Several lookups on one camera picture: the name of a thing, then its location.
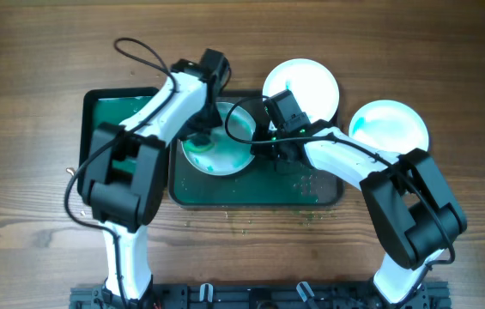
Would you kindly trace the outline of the green yellow sponge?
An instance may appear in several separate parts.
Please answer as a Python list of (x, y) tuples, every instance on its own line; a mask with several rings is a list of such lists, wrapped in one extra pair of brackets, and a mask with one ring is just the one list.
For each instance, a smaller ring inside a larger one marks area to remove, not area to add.
[(184, 149), (192, 153), (203, 153), (211, 150), (215, 143), (206, 134), (196, 134), (183, 143)]

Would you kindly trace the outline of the white plate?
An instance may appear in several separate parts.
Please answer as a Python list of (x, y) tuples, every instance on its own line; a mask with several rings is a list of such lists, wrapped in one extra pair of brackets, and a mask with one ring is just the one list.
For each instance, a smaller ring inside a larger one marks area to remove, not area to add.
[(295, 58), (277, 65), (267, 76), (263, 95), (272, 97), (290, 90), (310, 121), (331, 121), (336, 115), (340, 89), (335, 77), (322, 64)]
[[(229, 117), (229, 132), (243, 140), (250, 140), (256, 129), (253, 117), (237, 107)], [(250, 144), (234, 141), (223, 126), (214, 128), (209, 135), (210, 143), (197, 147), (190, 141), (181, 143), (185, 158), (199, 172), (213, 176), (228, 176), (246, 168), (254, 159)]]
[(375, 100), (351, 118), (348, 136), (379, 150), (407, 154), (429, 150), (430, 137), (421, 116), (395, 100)]

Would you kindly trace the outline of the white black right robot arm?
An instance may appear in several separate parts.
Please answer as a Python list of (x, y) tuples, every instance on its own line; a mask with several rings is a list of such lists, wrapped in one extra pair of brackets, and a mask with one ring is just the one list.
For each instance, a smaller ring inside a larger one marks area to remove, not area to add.
[(373, 285), (385, 302), (401, 306), (435, 265), (452, 264), (453, 243), (467, 218), (430, 154), (367, 146), (324, 121), (291, 133), (258, 130), (252, 150), (273, 159), (300, 161), (358, 189), (385, 250)]

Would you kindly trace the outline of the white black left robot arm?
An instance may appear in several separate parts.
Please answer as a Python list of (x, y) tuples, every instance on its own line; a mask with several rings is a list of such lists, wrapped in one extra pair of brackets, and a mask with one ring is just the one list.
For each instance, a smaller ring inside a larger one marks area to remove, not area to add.
[(84, 98), (81, 161), (72, 179), (105, 237), (109, 306), (143, 308), (153, 274), (147, 226), (161, 204), (167, 151), (195, 119), (198, 131), (221, 125), (215, 101), (231, 71), (174, 70), (160, 89), (113, 88)]

